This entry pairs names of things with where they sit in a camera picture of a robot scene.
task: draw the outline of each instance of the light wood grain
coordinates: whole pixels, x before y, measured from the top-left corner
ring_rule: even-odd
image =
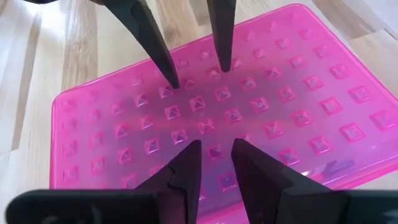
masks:
[[[369,1],[238,0],[235,23],[287,4],[305,4],[397,96],[398,15],[388,9],[396,1]],[[211,32],[205,0],[147,3],[170,49]],[[86,0],[44,6],[0,0],[0,212],[16,195],[48,187],[54,98],[147,57],[103,6]],[[364,188],[398,189],[396,175]]]

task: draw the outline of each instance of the wooden table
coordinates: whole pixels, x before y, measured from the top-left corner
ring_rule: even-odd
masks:
[[[211,32],[205,0],[147,2],[170,49]],[[396,0],[238,0],[236,23],[295,2],[312,9],[398,95]],[[53,99],[147,57],[103,6],[0,0],[0,212],[17,194],[49,184]],[[397,175],[361,187],[398,189]]]

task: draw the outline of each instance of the pink silicone mold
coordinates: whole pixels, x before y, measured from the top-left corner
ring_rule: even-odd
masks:
[[[334,189],[397,167],[396,99],[305,6],[237,25],[228,73],[212,36],[171,54],[178,90],[145,60],[55,99],[51,188],[133,189],[201,139],[199,222],[245,223],[234,138]]]

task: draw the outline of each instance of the pink tray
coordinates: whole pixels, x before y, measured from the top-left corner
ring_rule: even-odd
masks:
[[[145,60],[55,99],[52,189],[132,189],[201,139],[200,222],[237,223],[234,138],[334,189],[397,166],[396,99],[305,6],[237,25],[228,73],[212,36],[172,57],[179,90]]]

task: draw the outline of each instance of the black metal tool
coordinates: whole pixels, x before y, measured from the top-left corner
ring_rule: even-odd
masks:
[[[103,0],[103,4],[137,39],[173,88],[179,88],[177,71],[159,27],[145,1]]]
[[[46,4],[57,0],[25,0]],[[145,0],[91,0],[105,5],[142,45],[173,88],[179,88],[175,65]],[[215,49],[222,71],[231,70],[236,0],[207,0]]]
[[[8,224],[186,223],[197,220],[201,142],[134,190],[36,190],[15,198]]]
[[[231,70],[236,0],[207,0],[214,45],[223,72]]]
[[[251,224],[398,223],[398,191],[332,191],[242,139],[232,160]]]

